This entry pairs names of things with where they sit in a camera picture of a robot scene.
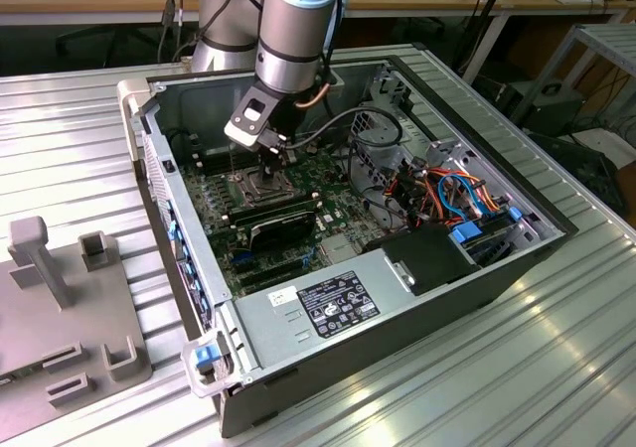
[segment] slotted metal surface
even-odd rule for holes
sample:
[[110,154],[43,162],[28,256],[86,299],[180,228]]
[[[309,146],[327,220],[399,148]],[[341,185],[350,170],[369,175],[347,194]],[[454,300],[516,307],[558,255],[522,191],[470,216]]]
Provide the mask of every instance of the slotted metal surface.
[[[223,440],[212,403],[189,392],[177,361],[185,335],[132,187],[114,100],[111,112],[101,115],[69,99],[48,113],[55,121],[49,124],[44,118],[26,117],[30,99],[47,94],[47,86],[50,93],[45,97],[60,93],[49,80],[34,80],[22,90],[23,102],[18,98],[13,109],[0,109],[0,226],[10,214],[42,207],[57,217],[52,243],[66,243],[89,227],[117,234],[155,373],[145,384],[35,429],[10,445],[634,445],[633,230],[432,55],[399,46],[340,52],[335,58],[386,54],[400,56],[435,88],[571,218],[579,235],[488,307],[271,421]],[[94,75],[98,80],[104,74]],[[113,77],[104,80],[114,95]],[[73,76],[67,78],[64,84],[72,88]],[[2,94],[6,87],[0,81]],[[0,97],[0,107],[6,107],[2,102]],[[449,135],[424,102],[415,101],[414,111],[439,137]],[[18,124],[20,117],[34,122]],[[110,127],[104,139],[74,143],[75,136],[85,139],[95,126]],[[55,148],[46,149],[39,137],[50,137]],[[28,153],[30,139],[41,144],[41,152]],[[20,149],[20,141],[26,149]],[[117,143],[120,146],[107,149],[111,155],[97,156]],[[104,151],[91,151],[94,145]],[[58,160],[60,153],[66,162]],[[5,162],[11,158],[22,165]],[[70,164],[70,170],[62,164]],[[88,180],[99,184],[99,190],[85,184]],[[28,191],[32,196],[20,195]],[[21,201],[17,206],[14,197]],[[48,204],[47,197],[55,203]]]
[[632,76],[636,75],[636,25],[581,25],[574,37]]

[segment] blue cable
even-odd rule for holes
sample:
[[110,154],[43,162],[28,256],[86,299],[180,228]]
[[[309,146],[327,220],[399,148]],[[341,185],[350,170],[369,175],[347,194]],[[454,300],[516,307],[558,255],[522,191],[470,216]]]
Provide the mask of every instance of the blue cable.
[[473,202],[475,203],[475,205],[477,206],[477,208],[481,211],[482,214],[492,214],[492,212],[486,207],[486,205],[481,202],[479,200],[479,198],[477,197],[477,195],[475,194],[475,191],[473,191],[472,186],[470,185],[470,183],[463,178],[462,176],[458,176],[457,174],[448,174],[444,177],[442,177],[439,180],[439,184],[437,185],[437,194],[439,195],[439,200],[442,202],[442,204],[449,209],[451,212],[458,214],[463,221],[467,222],[468,218],[466,217],[466,215],[461,212],[459,209],[455,209],[454,207],[452,207],[450,204],[448,204],[448,202],[446,202],[446,198],[444,196],[444,179],[446,179],[447,177],[451,177],[453,179],[457,179],[468,191],[468,195],[470,196],[470,198],[473,200]]

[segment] green circuit board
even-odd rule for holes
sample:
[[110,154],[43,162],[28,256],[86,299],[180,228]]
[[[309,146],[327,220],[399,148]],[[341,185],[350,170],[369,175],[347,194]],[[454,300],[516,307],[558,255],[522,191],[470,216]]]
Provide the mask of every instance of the green circuit board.
[[[246,168],[244,171],[257,170]],[[369,241],[383,236],[376,219],[363,201],[352,194],[343,177],[342,162],[321,151],[305,156],[300,163],[282,171],[287,196],[316,196],[315,228],[293,246],[260,253],[249,250],[250,225],[232,226],[228,213],[240,214],[255,205],[236,180],[237,172],[205,175],[195,167],[182,169],[182,176],[228,286],[244,296],[287,279],[319,270],[335,257],[325,250],[330,240],[346,240],[347,253],[355,256]],[[280,273],[265,276],[271,268]]]

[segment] white sticker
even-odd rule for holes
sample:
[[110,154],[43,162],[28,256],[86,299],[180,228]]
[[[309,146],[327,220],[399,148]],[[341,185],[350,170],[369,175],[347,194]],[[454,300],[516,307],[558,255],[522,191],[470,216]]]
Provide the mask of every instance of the white sticker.
[[282,290],[267,293],[267,298],[269,298],[271,306],[275,308],[277,306],[284,305],[285,303],[289,303],[290,301],[297,300],[298,295],[296,295],[295,286],[288,286],[287,288],[283,288]]

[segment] electronic equipment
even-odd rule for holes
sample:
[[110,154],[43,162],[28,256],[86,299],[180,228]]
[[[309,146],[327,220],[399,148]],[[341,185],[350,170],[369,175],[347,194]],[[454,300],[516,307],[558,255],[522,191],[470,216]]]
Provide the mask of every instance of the electronic equipment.
[[541,134],[530,137],[611,210],[626,215],[627,204],[616,184],[618,170],[602,152]]
[[[502,114],[510,117],[532,85],[532,81],[506,84],[497,96],[495,106]],[[582,94],[563,85],[560,80],[552,79],[519,121],[519,127],[552,137],[566,134],[567,125],[578,114],[583,104]]]
[[182,359],[224,437],[492,302],[576,232],[399,58],[332,72],[348,118],[310,139],[329,116],[309,109],[268,179],[223,133],[251,73],[120,84],[145,101],[147,207],[202,335]]

